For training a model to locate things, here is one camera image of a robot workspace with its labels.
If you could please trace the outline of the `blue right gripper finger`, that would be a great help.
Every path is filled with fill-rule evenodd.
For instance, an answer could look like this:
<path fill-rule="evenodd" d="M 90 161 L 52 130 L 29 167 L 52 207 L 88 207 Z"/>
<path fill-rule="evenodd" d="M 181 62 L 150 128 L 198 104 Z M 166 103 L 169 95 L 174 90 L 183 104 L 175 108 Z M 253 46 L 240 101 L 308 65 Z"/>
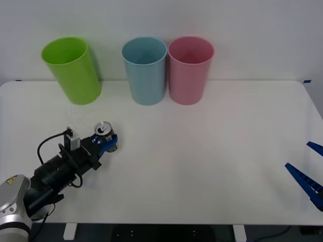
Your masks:
<path fill-rule="evenodd" d="M 290 163 L 286 163 L 285 168 L 309 196 L 310 201 L 315 205 L 315 207 L 319 211 L 322 211 L 322 186 Z"/>
<path fill-rule="evenodd" d="M 315 152 L 317 152 L 319 155 L 323 156 L 323 146 L 316 144 L 314 142 L 308 142 L 306 144 L 308 147 L 310 147 L 312 150 L 314 150 Z"/>

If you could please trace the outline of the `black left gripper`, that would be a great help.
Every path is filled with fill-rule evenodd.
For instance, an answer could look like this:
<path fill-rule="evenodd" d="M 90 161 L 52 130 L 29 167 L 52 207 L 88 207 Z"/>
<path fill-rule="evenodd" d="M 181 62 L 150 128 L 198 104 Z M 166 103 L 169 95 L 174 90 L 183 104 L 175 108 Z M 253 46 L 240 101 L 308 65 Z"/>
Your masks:
<path fill-rule="evenodd" d="M 66 136 L 66 150 L 68 159 L 72 158 L 72 166 L 77 174 L 85 174 L 88 170 L 97 170 L 101 163 L 100 157 L 107 153 L 113 153 L 118 149 L 118 136 L 113 135 L 111 140 L 101 142 L 98 135 L 92 135 L 84 139 L 78 136 Z"/>

